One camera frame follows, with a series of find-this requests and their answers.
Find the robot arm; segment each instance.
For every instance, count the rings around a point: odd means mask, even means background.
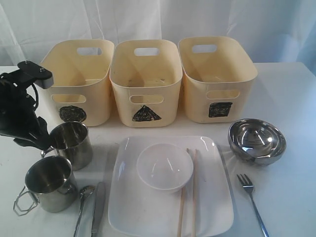
[[[20,146],[46,150],[51,142],[46,121],[35,114],[39,97],[34,83],[44,89],[51,87],[52,73],[30,61],[20,62],[18,67],[0,75],[0,135],[15,138]],[[29,86],[36,99],[27,93]]]

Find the metal spoon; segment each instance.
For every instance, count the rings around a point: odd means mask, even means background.
[[[86,199],[88,197],[91,196],[91,194],[93,194],[94,191],[94,186],[92,185],[88,185],[83,187],[80,191],[79,191],[79,198],[80,198],[80,211],[79,211],[79,217],[77,220],[77,224],[76,224],[76,229],[75,229],[75,233],[74,233],[74,237],[77,236],[78,234],[78,230],[79,230],[79,225],[80,225],[80,221],[81,221],[81,216],[82,216],[82,210],[83,210],[83,206],[84,206],[84,202],[86,201]]]

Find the butter knife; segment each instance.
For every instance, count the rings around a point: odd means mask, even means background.
[[[91,237],[96,237],[98,235],[99,227],[103,217],[103,211],[105,206],[105,184],[104,182],[99,182],[95,190],[95,203],[94,203],[94,213],[91,228]]]

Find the stainless steel bowl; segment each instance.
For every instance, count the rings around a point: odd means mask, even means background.
[[[234,122],[229,128],[228,142],[238,158],[259,166],[274,163],[286,148],[285,137],[276,127],[253,118]]]

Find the fork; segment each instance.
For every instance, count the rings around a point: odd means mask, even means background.
[[[244,175],[241,174],[240,176],[237,175],[237,177],[238,177],[238,179],[239,179],[239,181],[240,181],[240,183],[241,183],[243,189],[244,189],[244,190],[249,194],[249,196],[250,196],[250,199],[251,199],[251,202],[252,202],[252,205],[253,205],[253,209],[255,210],[255,213],[256,213],[256,216],[257,216],[259,225],[260,225],[260,227],[261,227],[261,230],[262,230],[262,232],[263,232],[263,235],[264,235],[265,237],[269,237],[268,231],[267,231],[265,225],[263,224],[263,221],[262,221],[262,219],[261,219],[261,217],[260,217],[259,211],[258,211],[258,209],[257,209],[257,207],[256,207],[255,201],[253,200],[252,193],[253,193],[253,191],[254,191],[254,186],[253,186],[251,180],[249,179],[249,177],[248,177],[246,174],[244,174]]]

